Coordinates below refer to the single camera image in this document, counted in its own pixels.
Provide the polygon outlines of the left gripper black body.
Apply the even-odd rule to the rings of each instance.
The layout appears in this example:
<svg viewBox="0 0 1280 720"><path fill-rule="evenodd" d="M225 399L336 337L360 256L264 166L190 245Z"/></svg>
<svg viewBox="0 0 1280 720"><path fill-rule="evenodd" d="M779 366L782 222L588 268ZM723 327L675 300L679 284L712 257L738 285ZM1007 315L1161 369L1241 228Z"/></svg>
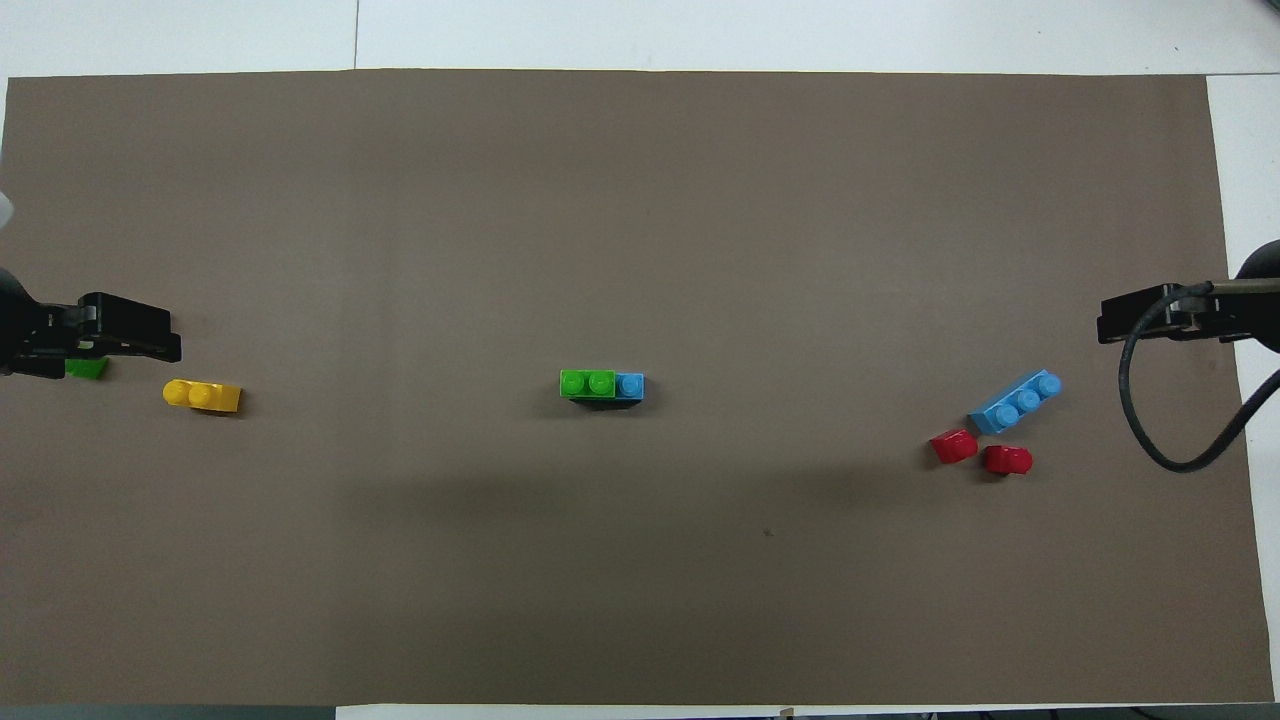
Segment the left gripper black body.
<svg viewBox="0 0 1280 720"><path fill-rule="evenodd" d="M65 360L97 360L101 350L82 336L92 311L77 305L4 299L1 305L1 374L49 379L65 377Z"/></svg>

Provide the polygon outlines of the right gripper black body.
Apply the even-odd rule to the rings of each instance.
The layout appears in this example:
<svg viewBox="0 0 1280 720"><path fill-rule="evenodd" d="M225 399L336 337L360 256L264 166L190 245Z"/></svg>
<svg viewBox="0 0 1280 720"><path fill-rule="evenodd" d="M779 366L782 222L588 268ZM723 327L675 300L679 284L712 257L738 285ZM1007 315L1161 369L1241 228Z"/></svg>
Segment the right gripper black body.
<svg viewBox="0 0 1280 720"><path fill-rule="evenodd" d="M1185 297L1196 340L1279 342L1277 282L1210 282Z"/></svg>

